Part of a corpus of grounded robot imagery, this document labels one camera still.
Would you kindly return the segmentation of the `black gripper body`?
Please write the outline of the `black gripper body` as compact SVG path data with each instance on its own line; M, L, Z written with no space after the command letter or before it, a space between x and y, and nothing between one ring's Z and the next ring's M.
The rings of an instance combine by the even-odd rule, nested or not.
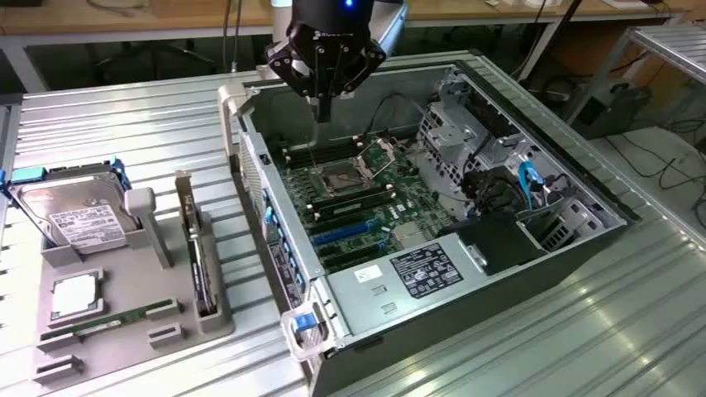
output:
M341 40L371 40L368 23L372 1L295 1L287 39L307 66L316 71L316 81L327 87L332 52Z

